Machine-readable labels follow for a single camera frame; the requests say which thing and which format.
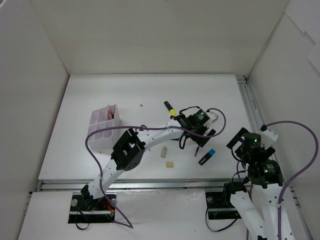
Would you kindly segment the purple pen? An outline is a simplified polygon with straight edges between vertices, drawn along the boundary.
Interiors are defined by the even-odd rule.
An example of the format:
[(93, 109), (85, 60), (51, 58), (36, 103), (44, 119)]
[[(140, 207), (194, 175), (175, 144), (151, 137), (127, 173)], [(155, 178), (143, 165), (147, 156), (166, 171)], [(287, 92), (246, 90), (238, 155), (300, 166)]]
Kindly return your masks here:
[(196, 148), (196, 151), (195, 151), (195, 153), (194, 153), (194, 157), (197, 156), (197, 154), (198, 154), (198, 152), (199, 152), (199, 149), (200, 149), (200, 146), (198, 146), (198, 147)]

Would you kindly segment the blue black highlighter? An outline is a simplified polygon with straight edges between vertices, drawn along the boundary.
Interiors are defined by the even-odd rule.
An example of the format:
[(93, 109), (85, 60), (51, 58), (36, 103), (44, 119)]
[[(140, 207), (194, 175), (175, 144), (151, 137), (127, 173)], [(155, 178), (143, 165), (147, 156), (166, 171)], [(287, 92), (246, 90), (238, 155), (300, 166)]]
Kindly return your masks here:
[(209, 150), (199, 161), (198, 164), (203, 166), (214, 154), (216, 151), (214, 149)]

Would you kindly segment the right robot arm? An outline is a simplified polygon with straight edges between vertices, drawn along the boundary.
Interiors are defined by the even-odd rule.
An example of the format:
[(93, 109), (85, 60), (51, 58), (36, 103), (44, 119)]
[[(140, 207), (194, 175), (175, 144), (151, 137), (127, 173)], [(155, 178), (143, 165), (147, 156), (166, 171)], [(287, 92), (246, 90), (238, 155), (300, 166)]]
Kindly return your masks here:
[(277, 139), (277, 133), (271, 130), (253, 133), (241, 128), (226, 145), (232, 150), (240, 144), (234, 153), (246, 167), (247, 176), (226, 183), (221, 200), (235, 207), (253, 240), (295, 238), (281, 192), (284, 188), (281, 168), (270, 158)]

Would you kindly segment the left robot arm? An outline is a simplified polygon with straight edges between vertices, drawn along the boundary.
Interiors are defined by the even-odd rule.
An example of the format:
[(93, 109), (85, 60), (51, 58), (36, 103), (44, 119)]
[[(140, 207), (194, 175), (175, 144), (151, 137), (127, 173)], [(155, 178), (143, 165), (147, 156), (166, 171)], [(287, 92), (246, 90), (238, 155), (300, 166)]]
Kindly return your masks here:
[(214, 122), (212, 116), (216, 111), (217, 108), (199, 108), (189, 116), (180, 111), (178, 115), (170, 116), (170, 121), (161, 127), (123, 126), (125, 131), (113, 146), (107, 166), (100, 167), (96, 179), (81, 189), (82, 204), (89, 210), (96, 209), (106, 189), (121, 174), (136, 168), (144, 153), (154, 146), (184, 137), (204, 147), (211, 138), (223, 132), (211, 128)]

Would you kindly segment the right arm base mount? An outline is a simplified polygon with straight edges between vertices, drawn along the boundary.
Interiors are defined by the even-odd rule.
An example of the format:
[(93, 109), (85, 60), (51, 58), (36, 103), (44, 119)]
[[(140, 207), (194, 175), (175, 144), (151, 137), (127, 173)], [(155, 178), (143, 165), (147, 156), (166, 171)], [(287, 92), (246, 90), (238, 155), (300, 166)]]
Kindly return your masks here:
[(247, 193), (249, 186), (241, 181), (226, 182), (222, 187), (205, 191), (207, 216), (209, 220), (235, 220), (242, 217), (231, 203), (236, 192)]

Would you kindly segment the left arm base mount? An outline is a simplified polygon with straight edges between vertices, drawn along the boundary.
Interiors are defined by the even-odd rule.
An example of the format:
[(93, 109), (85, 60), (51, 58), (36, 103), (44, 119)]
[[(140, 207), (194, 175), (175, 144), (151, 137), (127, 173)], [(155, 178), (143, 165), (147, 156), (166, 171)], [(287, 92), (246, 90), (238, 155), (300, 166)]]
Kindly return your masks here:
[(94, 200), (93, 207), (86, 205), (81, 194), (73, 194), (69, 208), (69, 224), (103, 224), (115, 219), (115, 208), (105, 198)]

